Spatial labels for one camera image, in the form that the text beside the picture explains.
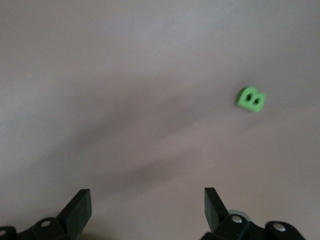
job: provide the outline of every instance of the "green object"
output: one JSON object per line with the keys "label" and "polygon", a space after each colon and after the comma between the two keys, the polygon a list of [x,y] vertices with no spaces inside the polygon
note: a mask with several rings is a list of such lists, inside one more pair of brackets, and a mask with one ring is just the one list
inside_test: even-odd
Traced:
{"label": "green object", "polygon": [[266,94],[259,92],[254,86],[243,88],[238,95],[236,104],[251,112],[259,112],[266,102]]}

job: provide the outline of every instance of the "black mechanical part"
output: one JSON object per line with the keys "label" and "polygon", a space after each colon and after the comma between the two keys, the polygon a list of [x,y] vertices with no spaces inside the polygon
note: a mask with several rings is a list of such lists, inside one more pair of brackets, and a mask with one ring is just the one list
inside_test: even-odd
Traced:
{"label": "black mechanical part", "polygon": [[92,214],[89,189],[81,189],[57,217],[47,217],[17,234],[13,226],[0,227],[0,240],[77,240]]}
{"label": "black mechanical part", "polygon": [[270,221],[263,229],[243,216],[229,214],[213,187],[204,190],[204,209],[211,232],[201,240],[305,240],[286,222]]}

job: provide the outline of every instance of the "gray surface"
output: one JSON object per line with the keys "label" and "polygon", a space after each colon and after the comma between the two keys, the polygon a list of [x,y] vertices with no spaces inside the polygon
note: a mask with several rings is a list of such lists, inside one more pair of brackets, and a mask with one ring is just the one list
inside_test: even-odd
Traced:
{"label": "gray surface", "polygon": [[197,240],[215,187],[319,237],[318,0],[2,0],[0,37],[0,226],[90,188],[83,239]]}

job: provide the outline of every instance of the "silver screw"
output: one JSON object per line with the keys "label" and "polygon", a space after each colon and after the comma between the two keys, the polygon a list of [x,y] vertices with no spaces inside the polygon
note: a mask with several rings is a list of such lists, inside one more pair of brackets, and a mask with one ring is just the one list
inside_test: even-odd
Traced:
{"label": "silver screw", "polygon": [[50,224],[50,221],[44,221],[43,223],[41,223],[41,227],[46,227]]}
{"label": "silver screw", "polygon": [[241,217],[239,217],[239,216],[237,216],[237,215],[232,216],[231,219],[232,219],[232,221],[234,221],[234,222],[237,223],[237,224],[241,224],[241,223],[242,223]]}
{"label": "silver screw", "polygon": [[7,233],[6,230],[0,230],[0,237],[3,236],[3,235],[5,235],[6,233]]}
{"label": "silver screw", "polygon": [[285,232],[286,231],[286,228],[281,223],[278,223],[278,222],[274,223],[273,227],[275,229],[277,229],[278,231],[280,231],[280,232]]}

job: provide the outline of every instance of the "black robotic claw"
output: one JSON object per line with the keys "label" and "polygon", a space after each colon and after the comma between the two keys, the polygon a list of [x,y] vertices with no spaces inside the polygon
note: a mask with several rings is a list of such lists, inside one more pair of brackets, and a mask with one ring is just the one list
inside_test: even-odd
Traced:
{"label": "black robotic claw", "polygon": [[205,189],[204,208],[211,232],[201,240],[305,240],[288,223],[270,221],[263,229],[241,215],[229,214],[214,188]]}
{"label": "black robotic claw", "polygon": [[38,221],[16,233],[12,226],[0,227],[0,240],[77,240],[91,217],[90,190],[80,190],[56,217]]}

